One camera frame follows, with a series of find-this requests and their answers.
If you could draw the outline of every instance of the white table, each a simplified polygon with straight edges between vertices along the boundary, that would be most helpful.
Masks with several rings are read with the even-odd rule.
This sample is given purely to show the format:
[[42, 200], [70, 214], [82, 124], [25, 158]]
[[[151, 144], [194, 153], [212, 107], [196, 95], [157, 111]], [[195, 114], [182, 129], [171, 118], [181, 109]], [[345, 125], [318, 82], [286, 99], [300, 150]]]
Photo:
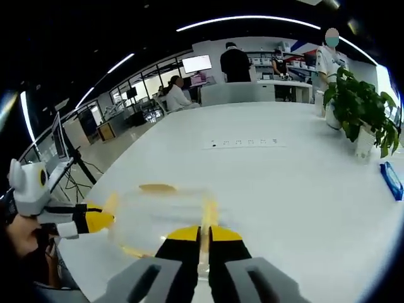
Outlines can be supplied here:
[[[255, 102], [173, 113], [133, 143], [86, 198], [103, 205], [112, 191], [151, 182], [208, 188], [251, 255], [293, 278], [306, 299], [357, 302], [389, 260], [403, 204], [384, 183], [379, 160], [359, 164], [344, 135], [314, 112], [309, 104]], [[208, 140], [274, 137], [286, 147], [203, 148]], [[134, 261], [105, 232], [59, 247], [91, 301]], [[206, 282], [196, 293], [194, 302], [212, 302]]]
[[267, 85], [283, 85], [295, 88], [295, 100], [298, 103], [311, 103], [312, 85], [299, 81], [283, 81], [283, 80], [258, 80], [258, 84]]

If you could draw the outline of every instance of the person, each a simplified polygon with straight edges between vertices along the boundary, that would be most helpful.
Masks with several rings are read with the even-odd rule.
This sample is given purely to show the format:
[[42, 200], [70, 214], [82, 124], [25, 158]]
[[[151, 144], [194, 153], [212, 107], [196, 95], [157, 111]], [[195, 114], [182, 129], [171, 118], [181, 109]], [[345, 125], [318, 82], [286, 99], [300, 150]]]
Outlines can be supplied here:
[[220, 56], [220, 66], [226, 74], [227, 82], [251, 82], [251, 63], [247, 54], [239, 50], [233, 42], [227, 42], [226, 49]]
[[198, 103], [189, 101], [181, 88], [184, 86], [184, 79], [180, 76], [173, 76], [170, 79], [169, 87], [167, 88], [167, 107], [169, 112], [179, 109], [195, 109], [200, 107]]
[[158, 88], [157, 96], [164, 96], [164, 87], [162, 85], [160, 85], [160, 87]]
[[0, 258], [2, 293], [15, 302], [48, 302], [37, 291], [22, 259], [38, 248], [34, 231], [40, 228], [33, 218], [9, 214], [6, 205], [0, 203]]
[[16, 249], [19, 264], [31, 281], [60, 288], [57, 273], [58, 258], [54, 237], [43, 230], [35, 218], [23, 217], [16, 212], [13, 192], [8, 191], [1, 200], [2, 217], [7, 235]]
[[[289, 79], [288, 67], [285, 60], [283, 60], [283, 54], [280, 49], [275, 49], [275, 57], [272, 59], [272, 67], [274, 75], [281, 77], [284, 80]], [[285, 85], [275, 86], [275, 98], [281, 98], [284, 102], [292, 100], [291, 88]]]
[[316, 71], [320, 77], [319, 90], [325, 92], [331, 82], [336, 82], [336, 71], [340, 66], [346, 67], [342, 60], [341, 54], [336, 51], [338, 39], [328, 39], [327, 36], [333, 34], [338, 35], [335, 28], [327, 30], [322, 46], [316, 51]]
[[280, 49], [275, 49], [275, 57], [272, 59], [272, 67], [274, 73], [278, 76], [283, 77], [288, 73], [288, 67], [283, 60], [282, 51]]

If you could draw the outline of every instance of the transparent container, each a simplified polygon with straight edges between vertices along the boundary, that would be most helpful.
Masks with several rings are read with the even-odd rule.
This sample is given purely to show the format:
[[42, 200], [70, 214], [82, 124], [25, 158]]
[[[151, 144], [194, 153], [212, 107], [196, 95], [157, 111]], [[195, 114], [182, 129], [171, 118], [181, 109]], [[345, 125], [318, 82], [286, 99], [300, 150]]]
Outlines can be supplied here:
[[160, 185], [133, 189], [117, 197], [110, 240], [135, 258], [154, 256], [172, 232], [201, 227], [199, 276], [208, 276], [209, 226], [232, 224], [229, 211], [220, 209], [205, 189], [174, 189]]

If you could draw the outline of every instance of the white flower pot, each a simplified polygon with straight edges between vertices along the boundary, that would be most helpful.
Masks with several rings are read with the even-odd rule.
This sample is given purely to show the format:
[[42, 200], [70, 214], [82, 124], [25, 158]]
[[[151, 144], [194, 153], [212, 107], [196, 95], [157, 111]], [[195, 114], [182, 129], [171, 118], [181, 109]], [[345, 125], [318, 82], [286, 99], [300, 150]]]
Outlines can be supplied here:
[[360, 127], [355, 155], [362, 161], [368, 162], [376, 138], [369, 127]]
[[334, 116], [334, 105], [332, 100], [330, 100], [326, 106], [326, 123], [333, 129], [341, 128], [341, 123]]
[[320, 90], [316, 91], [316, 93], [314, 94], [314, 105], [316, 107], [316, 114], [322, 118], [324, 118], [324, 116], [326, 115], [323, 102], [324, 102], [324, 93]]

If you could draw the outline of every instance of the hand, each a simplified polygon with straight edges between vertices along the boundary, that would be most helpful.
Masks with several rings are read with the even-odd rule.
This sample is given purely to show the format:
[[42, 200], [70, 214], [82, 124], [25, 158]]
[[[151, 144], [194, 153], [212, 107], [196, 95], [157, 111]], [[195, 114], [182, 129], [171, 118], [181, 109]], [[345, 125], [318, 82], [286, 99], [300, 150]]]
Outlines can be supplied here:
[[40, 228], [36, 218], [27, 218], [21, 215], [15, 216], [13, 223], [6, 227], [7, 234], [20, 258], [38, 248], [37, 237], [33, 232]]

